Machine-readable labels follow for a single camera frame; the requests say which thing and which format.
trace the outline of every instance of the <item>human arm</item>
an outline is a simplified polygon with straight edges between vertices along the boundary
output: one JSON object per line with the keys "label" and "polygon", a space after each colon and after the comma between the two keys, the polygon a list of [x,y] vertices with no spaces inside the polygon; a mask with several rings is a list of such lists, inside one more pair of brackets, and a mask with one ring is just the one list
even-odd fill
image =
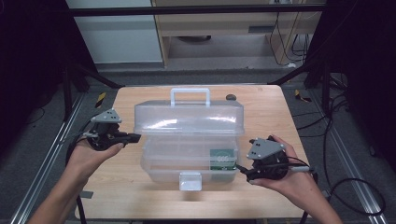
{"label": "human arm", "polygon": [[[297,158],[294,148],[290,144],[275,135],[273,137],[278,143],[285,146],[285,152],[288,157]],[[249,183],[281,193],[319,223],[343,223],[308,172],[288,171],[286,176],[280,180],[262,178],[251,180]]]}
{"label": "human arm", "polygon": [[123,143],[119,143],[108,150],[95,151],[86,140],[78,142],[61,178],[28,223],[64,223],[89,177],[105,160],[115,156],[123,147]]}

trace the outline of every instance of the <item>clear plastic lid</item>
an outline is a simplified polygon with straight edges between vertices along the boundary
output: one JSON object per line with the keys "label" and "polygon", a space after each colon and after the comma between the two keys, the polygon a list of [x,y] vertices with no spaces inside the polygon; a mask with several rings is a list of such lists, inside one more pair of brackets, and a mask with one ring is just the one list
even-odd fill
{"label": "clear plastic lid", "polygon": [[237,136],[245,132],[236,101],[146,101],[134,107],[134,132],[147,135]]}

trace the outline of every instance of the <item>white panel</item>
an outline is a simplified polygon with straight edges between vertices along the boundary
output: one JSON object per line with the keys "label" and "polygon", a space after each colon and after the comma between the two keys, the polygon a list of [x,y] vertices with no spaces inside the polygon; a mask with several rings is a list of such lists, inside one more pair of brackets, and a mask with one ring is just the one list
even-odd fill
{"label": "white panel", "polygon": [[[70,8],[150,7],[149,0],[67,0]],[[161,62],[153,16],[75,18],[95,63]]]}

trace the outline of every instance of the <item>table top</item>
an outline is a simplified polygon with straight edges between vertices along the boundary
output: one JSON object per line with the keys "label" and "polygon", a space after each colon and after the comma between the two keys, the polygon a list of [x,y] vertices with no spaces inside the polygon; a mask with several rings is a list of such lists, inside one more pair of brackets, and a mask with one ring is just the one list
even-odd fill
{"label": "table top", "polygon": [[[122,118],[120,131],[134,131],[134,105],[148,100],[169,100],[175,86],[128,87],[118,92],[113,107]],[[288,105],[278,86],[229,85],[195,86],[209,88],[211,100],[225,100],[234,94],[245,108],[245,134],[240,136],[240,153],[246,155],[249,139],[266,138],[273,133],[292,144],[297,155],[307,161]],[[180,98],[201,97],[182,94]],[[92,191],[82,199],[86,218],[194,219],[300,217],[301,209],[270,189],[251,186],[246,176],[237,173],[232,183],[203,183],[202,191],[180,191],[178,183],[155,183],[140,167],[142,146],[127,145],[118,155],[105,161],[92,175],[84,190]],[[241,165],[252,161],[241,156]]]}

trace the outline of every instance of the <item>toolbox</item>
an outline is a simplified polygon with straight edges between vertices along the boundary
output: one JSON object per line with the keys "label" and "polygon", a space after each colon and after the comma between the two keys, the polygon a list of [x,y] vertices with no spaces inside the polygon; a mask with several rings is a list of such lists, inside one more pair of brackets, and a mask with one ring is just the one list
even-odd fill
{"label": "toolbox", "polygon": [[[203,92],[205,100],[175,99],[185,92]],[[172,89],[170,100],[134,107],[134,132],[146,136],[141,166],[153,181],[201,190],[203,182],[233,181],[238,138],[245,132],[244,107],[210,101],[209,89]]]}

